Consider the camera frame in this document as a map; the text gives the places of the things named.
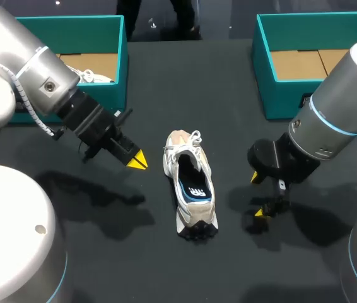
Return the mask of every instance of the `shoe insole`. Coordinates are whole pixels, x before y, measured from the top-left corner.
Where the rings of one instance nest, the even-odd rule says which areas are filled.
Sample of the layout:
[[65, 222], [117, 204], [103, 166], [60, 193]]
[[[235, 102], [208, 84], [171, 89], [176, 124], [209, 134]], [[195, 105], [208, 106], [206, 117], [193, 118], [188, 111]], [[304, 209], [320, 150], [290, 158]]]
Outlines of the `shoe insole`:
[[186, 202], [205, 201], [211, 199], [205, 173], [198, 171], [192, 164], [190, 156], [181, 155], [178, 159], [178, 181], [183, 190]]

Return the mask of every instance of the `person's leg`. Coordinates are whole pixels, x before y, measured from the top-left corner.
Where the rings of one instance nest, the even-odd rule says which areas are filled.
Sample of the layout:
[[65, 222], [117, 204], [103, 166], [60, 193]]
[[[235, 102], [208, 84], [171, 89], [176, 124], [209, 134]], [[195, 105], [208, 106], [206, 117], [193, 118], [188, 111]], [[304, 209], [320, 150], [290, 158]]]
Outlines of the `person's leg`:
[[185, 32], [194, 30], [196, 14], [191, 0], [170, 0], [170, 2], [177, 14], [177, 22], [180, 29]]
[[138, 18], [141, 0], [117, 0], [117, 15], [124, 16], [127, 40], [130, 41]]

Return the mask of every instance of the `black tablecloth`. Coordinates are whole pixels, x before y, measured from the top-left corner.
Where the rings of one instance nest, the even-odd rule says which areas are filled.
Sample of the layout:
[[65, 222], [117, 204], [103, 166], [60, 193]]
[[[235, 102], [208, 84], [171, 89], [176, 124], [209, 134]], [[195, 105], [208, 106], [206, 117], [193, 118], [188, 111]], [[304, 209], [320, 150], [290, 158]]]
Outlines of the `black tablecloth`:
[[[344, 302], [339, 262], [357, 217], [357, 142], [291, 190], [293, 211], [264, 235], [245, 231], [253, 197], [247, 148], [275, 140], [287, 122], [262, 113], [249, 40], [129, 44], [124, 132], [145, 152], [147, 171], [102, 151], [80, 161], [79, 140], [52, 141], [37, 127], [0, 134], [0, 164], [38, 181], [66, 233], [74, 303]], [[219, 234], [176, 234], [173, 191], [162, 167], [174, 129], [200, 130], [212, 168]]]

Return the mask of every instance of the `white sneaker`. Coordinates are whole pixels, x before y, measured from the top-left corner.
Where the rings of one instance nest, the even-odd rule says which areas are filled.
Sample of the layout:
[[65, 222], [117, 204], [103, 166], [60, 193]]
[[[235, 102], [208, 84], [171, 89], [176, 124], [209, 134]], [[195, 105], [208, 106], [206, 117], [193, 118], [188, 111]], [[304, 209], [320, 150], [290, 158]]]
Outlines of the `white sneaker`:
[[186, 239], [204, 239], [218, 232], [211, 168], [201, 141], [199, 131], [173, 131], [163, 155], [163, 169], [173, 179], [177, 197], [177, 233]]

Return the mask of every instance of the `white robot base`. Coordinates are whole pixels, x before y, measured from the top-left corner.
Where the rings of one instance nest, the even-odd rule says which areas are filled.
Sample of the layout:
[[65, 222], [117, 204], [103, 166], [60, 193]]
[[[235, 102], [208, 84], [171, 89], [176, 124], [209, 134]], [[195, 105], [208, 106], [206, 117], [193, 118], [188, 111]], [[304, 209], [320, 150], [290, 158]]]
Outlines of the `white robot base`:
[[0, 166], [0, 303], [71, 301], [54, 209], [27, 175]]

